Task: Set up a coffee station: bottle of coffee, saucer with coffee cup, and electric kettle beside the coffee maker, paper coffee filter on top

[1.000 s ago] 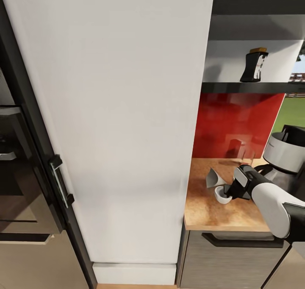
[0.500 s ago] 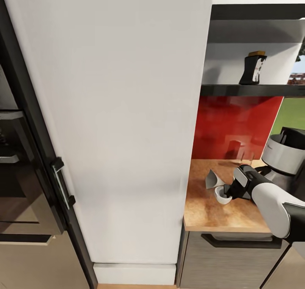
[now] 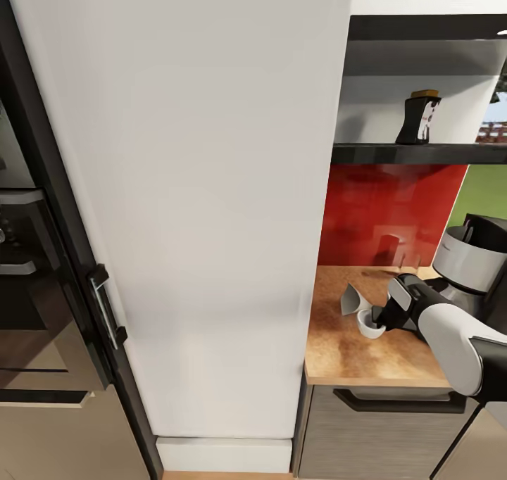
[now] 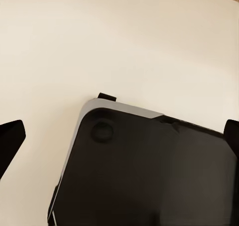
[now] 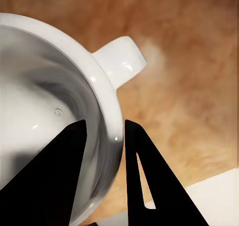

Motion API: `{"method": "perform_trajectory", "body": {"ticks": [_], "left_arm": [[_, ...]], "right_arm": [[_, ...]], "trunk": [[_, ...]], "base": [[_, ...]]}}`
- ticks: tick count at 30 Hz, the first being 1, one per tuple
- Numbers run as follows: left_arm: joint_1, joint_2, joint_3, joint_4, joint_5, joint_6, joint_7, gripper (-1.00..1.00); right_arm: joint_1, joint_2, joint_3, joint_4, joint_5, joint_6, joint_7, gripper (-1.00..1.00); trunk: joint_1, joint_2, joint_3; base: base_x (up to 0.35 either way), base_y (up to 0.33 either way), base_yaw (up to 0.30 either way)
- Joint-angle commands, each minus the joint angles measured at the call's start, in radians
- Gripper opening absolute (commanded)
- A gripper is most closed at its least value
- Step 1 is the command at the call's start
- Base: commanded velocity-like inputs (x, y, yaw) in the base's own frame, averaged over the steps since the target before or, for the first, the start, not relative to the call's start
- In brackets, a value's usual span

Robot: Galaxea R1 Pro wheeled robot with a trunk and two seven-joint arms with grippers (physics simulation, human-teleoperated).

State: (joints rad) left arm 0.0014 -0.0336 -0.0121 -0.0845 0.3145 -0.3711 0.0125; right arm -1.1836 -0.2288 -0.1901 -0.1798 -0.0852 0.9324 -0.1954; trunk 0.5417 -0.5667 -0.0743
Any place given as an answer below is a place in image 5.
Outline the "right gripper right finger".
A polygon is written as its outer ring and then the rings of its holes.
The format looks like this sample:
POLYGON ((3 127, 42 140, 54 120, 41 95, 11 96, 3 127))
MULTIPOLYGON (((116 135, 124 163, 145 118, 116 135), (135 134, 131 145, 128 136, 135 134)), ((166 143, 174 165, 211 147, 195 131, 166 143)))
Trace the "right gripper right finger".
POLYGON ((144 128, 125 120, 128 226, 209 226, 144 128), (144 206, 138 153, 156 209, 144 206))

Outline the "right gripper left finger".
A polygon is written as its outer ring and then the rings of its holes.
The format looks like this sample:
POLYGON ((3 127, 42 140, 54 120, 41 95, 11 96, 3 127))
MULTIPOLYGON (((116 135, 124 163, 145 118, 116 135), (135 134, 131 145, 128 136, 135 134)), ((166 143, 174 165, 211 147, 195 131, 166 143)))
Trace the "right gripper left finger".
POLYGON ((0 226, 69 226, 87 137, 68 125, 0 190, 0 226))

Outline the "coffee cup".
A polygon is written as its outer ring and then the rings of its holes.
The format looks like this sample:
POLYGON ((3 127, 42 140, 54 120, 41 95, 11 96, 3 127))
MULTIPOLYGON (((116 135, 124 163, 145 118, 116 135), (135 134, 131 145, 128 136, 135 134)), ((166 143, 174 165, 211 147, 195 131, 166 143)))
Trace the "coffee cup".
POLYGON ((48 23, 0 12, 0 190, 65 127, 84 119, 88 137, 69 226, 87 219, 120 167, 117 89, 146 65, 129 36, 91 53, 48 23))

